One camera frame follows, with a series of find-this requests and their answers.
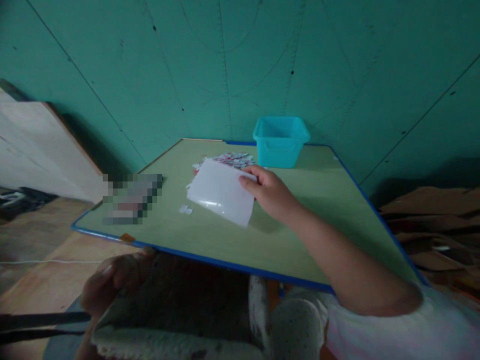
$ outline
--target blue table edge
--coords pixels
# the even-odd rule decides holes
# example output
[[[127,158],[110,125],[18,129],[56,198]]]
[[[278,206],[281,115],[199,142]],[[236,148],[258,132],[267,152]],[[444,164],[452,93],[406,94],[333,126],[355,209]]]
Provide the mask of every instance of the blue table edge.
[[[243,141],[228,141],[228,140],[224,140],[223,141],[224,143],[226,143],[227,145],[242,145],[242,146],[256,146],[257,143],[256,142],[243,142]],[[324,147],[327,147],[329,148],[332,153],[336,156],[336,158],[338,159],[338,161],[340,162],[341,166],[345,169],[346,173],[348,174],[348,176],[350,177],[350,179],[353,181],[353,183],[355,184],[355,186],[357,187],[357,189],[360,191],[361,195],[363,196],[363,198],[365,199],[365,201],[368,203],[368,206],[370,206],[371,210],[373,211],[373,213],[376,215],[376,217],[380,220],[381,224],[383,225],[383,227],[385,228],[385,230],[388,232],[388,234],[390,235],[390,238],[391,240],[393,241],[393,243],[396,245],[396,247],[400,250],[401,254],[403,255],[404,259],[408,262],[408,264],[410,265],[411,269],[413,270],[413,272],[415,273],[416,277],[418,278],[418,280],[425,286],[429,286],[428,282],[425,280],[425,278],[422,276],[422,274],[419,272],[419,270],[415,267],[414,263],[412,262],[412,259],[410,259],[410,257],[407,255],[407,253],[405,252],[404,248],[400,245],[399,241],[397,240],[397,238],[394,236],[394,234],[390,231],[389,227],[387,226],[387,224],[385,223],[384,219],[379,215],[379,213],[377,212],[377,210],[374,208],[374,206],[372,205],[372,203],[370,202],[370,200],[368,199],[368,197],[365,195],[364,191],[362,190],[362,188],[360,188],[360,186],[358,185],[358,183],[355,181],[354,177],[352,176],[352,174],[350,173],[349,169],[345,166],[345,164],[342,162],[342,160],[339,158],[339,156],[337,155],[337,153],[335,152],[335,150],[329,146],[329,145],[322,145],[322,144],[319,144],[319,145],[316,145],[316,144],[306,144],[306,146],[324,146]],[[173,255],[178,255],[178,256],[181,256],[181,257],[184,257],[184,258],[188,258],[188,259],[192,259],[192,260],[197,260],[197,261],[200,261],[200,262],[203,262],[203,263],[208,263],[208,264],[212,264],[212,265],[215,265],[215,266],[219,266],[219,267],[222,267],[222,268],[226,268],[226,269],[232,269],[232,270],[236,270],[236,271],[239,271],[239,272],[242,272],[242,273],[247,273],[247,274],[253,274],[253,275],[257,275],[257,276],[260,276],[260,277],[265,277],[265,278],[269,278],[269,279],[274,279],[274,280],[277,280],[281,283],[287,283],[287,284],[293,284],[293,285],[297,285],[297,286],[300,286],[300,287],[304,287],[304,288],[311,288],[311,289],[316,289],[316,290],[320,290],[320,291],[323,291],[323,292],[328,292],[328,293],[332,293],[334,294],[334,291],[332,289],[332,287],[330,285],[327,285],[327,284],[323,284],[323,283],[319,283],[319,282],[314,282],[314,281],[309,281],[309,280],[304,280],[304,279],[301,279],[301,278],[298,278],[298,277],[293,277],[293,276],[287,276],[287,275],[281,275],[281,274],[278,274],[276,272],[270,272],[270,271],[266,271],[266,270],[261,270],[261,269],[257,269],[257,268],[254,268],[254,267],[249,267],[249,266],[244,266],[244,265],[240,265],[240,264],[235,264],[235,263],[232,263],[232,262],[228,262],[228,261],[222,261],[222,260],[218,260],[218,259],[214,259],[214,258],[211,258],[211,257],[206,257],[206,256],[201,256],[201,255],[196,255],[196,254],[192,254],[190,252],[184,252],[184,251],[179,251],[179,250],[174,250],[174,249],[171,249],[171,248],[168,248],[168,247],[163,247],[163,246],[158,246],[158,245],[152,245],[152,244],[149,244],[149,243],[146,243],[146,242],[142,242],[142,241],[133,241],[133,242],[124,242],[124,241],[121,241],[120,240],[120,237],[119,236],[116,236],[116,235],[112,235],[112,234],[108,234],[108,233],[104,233],[104,232],[100,232],[100,231],[93,231],[93,230],[89,230],[89,229],[86,229],[84,227],[80,227],[80,226],[77,226],[77,223],[85,216],[87,215],[91,210],[87,210],[85,211],[78,219],[76,219],[70,226],[70,228],[73,230],[73,231],[76,231],[78,233],[82,233],[82,234],[87,234],[87,235],[91,235],[91,236],[95,236],[95,237],[98,237],[98,238],[102,238],[104,240],[108,240],[108,241],[113,241],[113,242],[120,242],[122,244],[125,244],[125,245],[131,245],[131,246],[134,246],[134,247],[137,247],[137,248],[142,248],[144,246],[150,246],[150,247],[153,247],[159,251],[162,251],[162,252],[165,252],[165,253],[169,253],[169,254],[173,254]]]

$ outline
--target table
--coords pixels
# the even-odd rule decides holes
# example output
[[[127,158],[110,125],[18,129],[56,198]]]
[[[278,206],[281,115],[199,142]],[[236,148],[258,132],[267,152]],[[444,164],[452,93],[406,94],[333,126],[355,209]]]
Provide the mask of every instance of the table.
[[[246,152],[257,158],[252,143],[182,139],[139,173],[163,174],[161,195],[142,224],[102,223],[111,204],[100,203],[72,224],[72,229],[111,241],[127,233],[131,245],[153,246],[167,253],[298,286],[331,291],[325,274],[301,241],[255,203],[247,228],[242,228],[187,200],[186,185],[193,164],[205,156]],[[423,283],[403,249],[366,199],[335,152],[307,145],[293,169],[271,169],[305,206],[341,230],[355,244],[408,281]],[[179,212],[181,205],[193,209]]]

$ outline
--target sheet of paper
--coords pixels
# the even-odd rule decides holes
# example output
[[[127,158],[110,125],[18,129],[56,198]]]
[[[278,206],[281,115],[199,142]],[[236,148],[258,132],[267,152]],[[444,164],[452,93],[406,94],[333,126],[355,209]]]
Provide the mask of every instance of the sheet of paper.
[[[240,176],[257,181],[252,174],[206,159],[187,191],[187,198],[246,227],[252,216],[254,197],[240,185]]]

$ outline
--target teal plastic bin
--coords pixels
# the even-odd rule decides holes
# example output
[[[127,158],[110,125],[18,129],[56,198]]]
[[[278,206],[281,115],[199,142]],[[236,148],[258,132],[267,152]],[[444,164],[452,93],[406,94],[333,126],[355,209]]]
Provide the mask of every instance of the teal plastic bin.
[[[293,168],[310,133],[299,117],[260,117],[253,132],[258,164],[263,167]]]

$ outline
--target white sleeve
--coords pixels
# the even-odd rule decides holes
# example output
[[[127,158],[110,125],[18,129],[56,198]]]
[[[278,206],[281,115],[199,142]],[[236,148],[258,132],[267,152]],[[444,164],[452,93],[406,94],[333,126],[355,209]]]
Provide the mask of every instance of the white sleeve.
[[[395,317],[360,316],[330,297],[327,346],[338,359],[480,359],[480,316],[418,286],[422,305]]]

